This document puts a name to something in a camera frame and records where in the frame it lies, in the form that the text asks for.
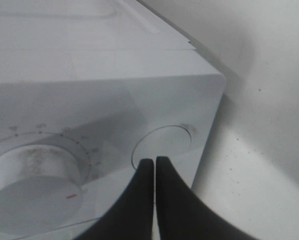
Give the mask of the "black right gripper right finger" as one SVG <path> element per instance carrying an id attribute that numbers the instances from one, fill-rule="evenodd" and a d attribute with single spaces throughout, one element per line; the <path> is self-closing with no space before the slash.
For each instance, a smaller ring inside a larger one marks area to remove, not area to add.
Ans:
<path id="1" fill-rule="evenodd" d="M 253 240 L 205 205 L 166 156 L 156 158 L 156 211 L 163 240 Z"/>

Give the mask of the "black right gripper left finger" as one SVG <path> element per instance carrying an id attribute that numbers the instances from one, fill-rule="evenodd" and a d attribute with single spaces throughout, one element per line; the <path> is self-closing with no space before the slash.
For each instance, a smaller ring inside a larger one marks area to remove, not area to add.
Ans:
<path id="1" fill-rule="evenodd" d="M 128 186 L 112 207 L 78 240 L 152 239 L 154 163 L 142 159 Z"/>

